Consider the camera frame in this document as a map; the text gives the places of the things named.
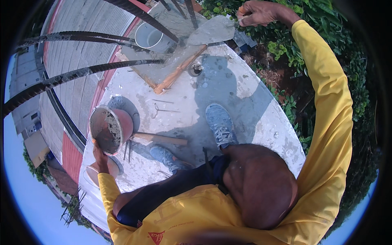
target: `person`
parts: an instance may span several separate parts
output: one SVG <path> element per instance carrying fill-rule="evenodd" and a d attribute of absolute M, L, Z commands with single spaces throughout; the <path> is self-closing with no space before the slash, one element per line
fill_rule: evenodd
<path fill-rule="evenodd" d="M 99 186 L 114 244 L 317 244 L 333 224 L 351 159 L 352 99 L 328 44 L 290 8 L 248 1 L 241 26 L 281 21 L 301 50 L 315 90 L 316 123 L 297 179 L 272 150 L 238 144 L 229 113 L 211 104 L 205 116 L 222 156 L 191 169 L 161 146 L 151 155 L 173 173 L 121 194 L 94 143 Z"/>

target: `wooden handle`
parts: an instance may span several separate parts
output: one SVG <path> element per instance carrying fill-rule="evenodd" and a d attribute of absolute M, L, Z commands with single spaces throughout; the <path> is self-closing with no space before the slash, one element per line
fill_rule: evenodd
<path fill-rule="evenodd" d="M 179 65 L 174 72 L 169 74 L 160 84 L 158 84 L 154 88 L 154 93 L 156 94 L 162 94 L 165 92 L 165 89 L 168 89 L 174 81 L 181 75 L 181 73 L 187 69 L 187 67 L 205 50 L 207 49 L 207 45 L 199 45 L 199 49 L 191 56 L 189 57 L 186 61 L 184 61 L 181 65 Z"/>
<path fill-rule="evenodd" d="M 171 137 L 166 137 L 166 136 L 159 136 L 156 134 L 147 134 L 147 133 L 142 133 L 142 132 L 136 132 L 133 136 L 136 138 L 145 139 L 148 141 L 170 143 L 173 145 L 187 145 L 188 144 L 187 140 L 171 138 Z"/>
<path fill-rule="evenodd" d="M 245 11 L 243 6 L 239 7 L 238 10 L 239 10 L 240 13 L 246 14 L 246 11 Z"/>

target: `white bucket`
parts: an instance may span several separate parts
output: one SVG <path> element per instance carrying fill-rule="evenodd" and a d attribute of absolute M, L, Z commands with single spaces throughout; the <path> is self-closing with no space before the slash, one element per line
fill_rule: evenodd
<path fill-rule="evenodd" d="M 95 186 L 99 188 L 97 167 L 98 167 L 98 164 L 96 162 L 94 162 L 91 165 L 86 166 L 86 173 L 87 173 L 87 176 L 90 178 L 90 180 L 95 184 Z M 117 164 L 111 158 L 109 158 L 107 161 L 107 167 L 109 169 L 109 174 L 116 179 L 116 177 L 120 173 L 120 169 L 118 168 Z"/>
<path fill-rule="evenodd" d="M 146 22 L 136 29 L 135 42 L 139 47 L 161 53 L 176 43 Z"/>

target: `shoe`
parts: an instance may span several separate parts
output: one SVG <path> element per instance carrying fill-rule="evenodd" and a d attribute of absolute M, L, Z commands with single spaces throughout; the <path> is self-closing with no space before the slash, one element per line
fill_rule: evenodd
<path fill-rule="evenodd" d="M 155 145 L 151 147 L 150 154 L 153 158 L 155 158 L 155 160 L 163 163 L 163 165 L 165 165 L 172 174 L 175 174 L 177 172 L 177 169 L 191 169 L 191 166 L 189 164 L 184 163 L 183 161 L 180 161 L 178 159 L 173 160 L 173 153 L 171 153 L 171 151 L 169 151 L 163 146 Z"/>
<path fill-rule="evenodd" d="M 205 109 L 205 118 L 212 130 L 218 149 L 238 145 L 234 124 L 228 111 L 220 104 L 212 103 Z"/>

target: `dark blue shorts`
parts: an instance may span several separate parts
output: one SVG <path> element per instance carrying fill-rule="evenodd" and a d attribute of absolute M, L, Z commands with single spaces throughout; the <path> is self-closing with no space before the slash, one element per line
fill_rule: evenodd
<path fill-rule="evenodd" d="M 143 219 L 168 198 L 177 196 L 199 185 L 218 184 L 219 189 L 227 194 L 223 185 L 223 173 L 230 163 L 228 156 L 214 156 L 206 164 L 184 171 L 161 185 L 144 187 L 134 198 L 120 209 L 117 220 L 121 224 L 139 227 Z"/>

